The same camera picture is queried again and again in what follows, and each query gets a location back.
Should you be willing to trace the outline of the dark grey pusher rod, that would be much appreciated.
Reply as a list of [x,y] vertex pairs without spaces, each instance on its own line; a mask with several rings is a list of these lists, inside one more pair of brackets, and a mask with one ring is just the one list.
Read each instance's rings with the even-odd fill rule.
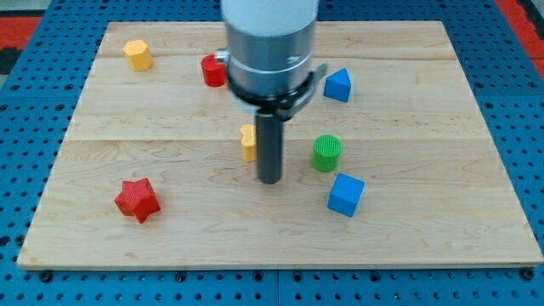
[[283,153],[283,122],[271,113],[255,116],[257,135],[257,173],[264,184],[281,179]]

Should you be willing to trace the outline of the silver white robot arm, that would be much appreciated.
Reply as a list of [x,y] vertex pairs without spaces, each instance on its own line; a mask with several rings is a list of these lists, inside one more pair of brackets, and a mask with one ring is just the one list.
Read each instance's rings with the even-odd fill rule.
[[312,98],[326,65],[312,67],[316,0],[222,0],[230,97],[254,116],[257,174],[281,179],[284,124]]

